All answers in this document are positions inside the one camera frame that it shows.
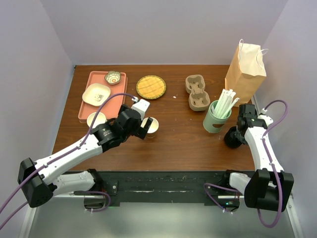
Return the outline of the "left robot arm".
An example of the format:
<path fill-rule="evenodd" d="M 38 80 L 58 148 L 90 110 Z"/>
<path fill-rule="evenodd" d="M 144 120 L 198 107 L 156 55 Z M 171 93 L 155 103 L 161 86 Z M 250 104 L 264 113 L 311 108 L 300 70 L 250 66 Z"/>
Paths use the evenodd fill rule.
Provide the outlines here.
<path fill-rule="evenodd" d="M 71 191 L 98 194 L 103 180 L 95 170 L 77 174 L 66 171 L 93 156 L 124 143 L 130 136 L 144 139 L 152 124 L 142 125 L 150 102 L 141 99 L 131 107 L 122 105 L 118 116 L 99 124 L 86 136 L 65 149 L 37 161 L 30 158 L 20 163 L 18 183 L 31 208 L 39 207 L 52 197 Z"/>

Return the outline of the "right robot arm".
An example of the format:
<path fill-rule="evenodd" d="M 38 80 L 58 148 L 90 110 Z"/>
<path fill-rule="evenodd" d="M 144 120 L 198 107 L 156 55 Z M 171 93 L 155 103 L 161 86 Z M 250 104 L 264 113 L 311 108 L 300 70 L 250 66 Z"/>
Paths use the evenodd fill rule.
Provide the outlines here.
<path fill-rule="evenodd" d="M 243 172 L 227 170 L 220 188 L 227 195 L 239 191 L 244 195 L 245 204 L 249 208 L 283 212 L 294 177 L 284 171 L 270 145 L 267 129 L 271 125 L 273 120 L 264 113 L 258 114 L 253 104 L 239 106 L 237 125 L 229 129 L 224 142 L 232 149 L 242 144 L 248 145 L 255 172 L 248 177 Z"/>

